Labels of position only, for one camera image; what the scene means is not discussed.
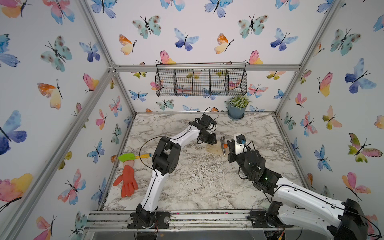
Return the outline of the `wooden board with holes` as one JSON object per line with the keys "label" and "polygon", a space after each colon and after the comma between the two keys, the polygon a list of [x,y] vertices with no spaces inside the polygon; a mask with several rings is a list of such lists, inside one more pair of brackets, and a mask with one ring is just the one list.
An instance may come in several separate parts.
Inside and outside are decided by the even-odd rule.
{"label": "wooden board with holes", "polygon": [[220,144],[206,145],[206,151],[219,156],[225,155]]}

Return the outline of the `orange handled claw hammer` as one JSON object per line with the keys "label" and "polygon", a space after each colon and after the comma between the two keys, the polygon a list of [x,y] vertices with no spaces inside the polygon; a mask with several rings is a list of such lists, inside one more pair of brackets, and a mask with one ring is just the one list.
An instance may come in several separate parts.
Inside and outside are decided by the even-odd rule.
{"label": "orange handled claw hammer", "polygon": [[220,146],[221,146],[221,150],[222,150],[223,155],[226,155],[227,154],[226,149],[228,148],[228,145],[226,144],[225,136],[221,136]]}

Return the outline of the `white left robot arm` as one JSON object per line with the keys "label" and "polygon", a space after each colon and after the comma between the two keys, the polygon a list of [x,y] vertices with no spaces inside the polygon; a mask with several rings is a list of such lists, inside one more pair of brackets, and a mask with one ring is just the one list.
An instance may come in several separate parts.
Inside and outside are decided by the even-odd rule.
{"label": "white left robot arm", "polygon": [[206,114],[189,122],[188,127],[173,137],[160,136],[152,157],[151,181],[136,211],[130,215],[128,229],[150,229],[157,222],[159,199],[169,175],[176,169],[182,148],[196,141],[197,144],[215,145],[217,122]]}

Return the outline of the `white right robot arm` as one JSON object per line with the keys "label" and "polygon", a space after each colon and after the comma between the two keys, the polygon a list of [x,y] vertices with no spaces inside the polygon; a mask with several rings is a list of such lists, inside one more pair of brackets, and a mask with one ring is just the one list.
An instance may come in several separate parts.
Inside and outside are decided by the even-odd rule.
{"label": "white right robot arm", "polygon": [[246,144],[244,135],[228,141],[228,160],[239,165],[243,179],[277,201],[265,213],[274,227],[297,226],[332,240],[365,240],[369,224],[360,205],[351,199],[342,202],[303,188],[266,168],[258,150]]}

